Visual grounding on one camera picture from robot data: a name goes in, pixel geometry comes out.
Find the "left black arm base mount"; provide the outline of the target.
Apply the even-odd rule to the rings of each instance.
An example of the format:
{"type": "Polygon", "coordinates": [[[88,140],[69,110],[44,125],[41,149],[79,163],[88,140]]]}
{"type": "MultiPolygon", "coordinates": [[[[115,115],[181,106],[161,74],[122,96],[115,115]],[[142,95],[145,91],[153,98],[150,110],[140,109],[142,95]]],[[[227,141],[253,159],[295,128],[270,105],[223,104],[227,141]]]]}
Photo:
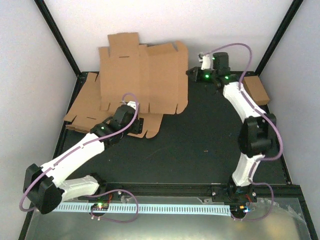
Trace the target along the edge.
{"type": "Polygon", "coordinates": [[[120,183],[106,183],[98,187],[96,192],[91,195],[82,195],[77,199],[82,201],[102,201],[118,200],[123,194],[126,194],[123,185],[120,183]]]}

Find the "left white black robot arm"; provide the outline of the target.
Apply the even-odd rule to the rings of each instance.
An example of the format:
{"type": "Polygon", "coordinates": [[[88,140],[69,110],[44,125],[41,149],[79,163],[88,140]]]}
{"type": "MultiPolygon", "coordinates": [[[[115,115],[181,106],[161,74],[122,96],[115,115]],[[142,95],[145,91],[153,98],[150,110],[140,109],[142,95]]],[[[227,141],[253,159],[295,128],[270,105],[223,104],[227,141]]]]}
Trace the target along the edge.
{"type": "Polygon", "coordinates": [[[124,103],[114,115],[96,124],[62,155],[41,166],[30,165],[25,171],[20,210],[26,211],[23,207],[25,199],[29,199],[33,208],[42,214],[48,214],[60,203],[81,196],[103,199],[108,188],[99,177],[94,174],[71,180],[68,177],[93,157],[116,145],[124,136],[140,134],[144,120],[138,117],[138,111],[138,103],[124,103]]]}

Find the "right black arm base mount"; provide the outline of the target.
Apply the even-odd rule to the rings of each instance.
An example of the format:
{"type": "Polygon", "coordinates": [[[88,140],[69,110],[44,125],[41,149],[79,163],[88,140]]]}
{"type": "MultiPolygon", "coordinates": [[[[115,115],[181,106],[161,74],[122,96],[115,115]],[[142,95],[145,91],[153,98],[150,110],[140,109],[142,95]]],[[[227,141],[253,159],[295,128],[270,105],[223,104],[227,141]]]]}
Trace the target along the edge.
{"type": "Polygon", "coordinates": [[[211,197],[214,202],[224,203],[247,203],[257,202],[253,195],[253,186],[235,186],[230,183],[213,185],[210,188],[211,197]]]}

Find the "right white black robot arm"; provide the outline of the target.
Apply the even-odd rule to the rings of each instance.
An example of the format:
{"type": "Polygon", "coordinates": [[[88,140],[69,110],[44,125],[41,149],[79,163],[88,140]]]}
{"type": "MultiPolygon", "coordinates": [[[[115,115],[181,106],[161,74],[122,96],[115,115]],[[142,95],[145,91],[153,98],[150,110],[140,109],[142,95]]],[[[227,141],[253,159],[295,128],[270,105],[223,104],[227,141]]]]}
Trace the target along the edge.
{"type": "Polygon", "coordinates": [[[231,73],[228,53],[199,54],[198,59],[201,66],[187,70],[186,75],[194,82],[213,84],[242,121],[237,140],[241,154],[231,176],[234,185],[227,189],[228,198],[238,202],[246,195],[244,187],[252,183],[261,159],[275,145],[276,134],[272,126],[276,117],[262,110],[239,82],[239,77],[231,73]]]}

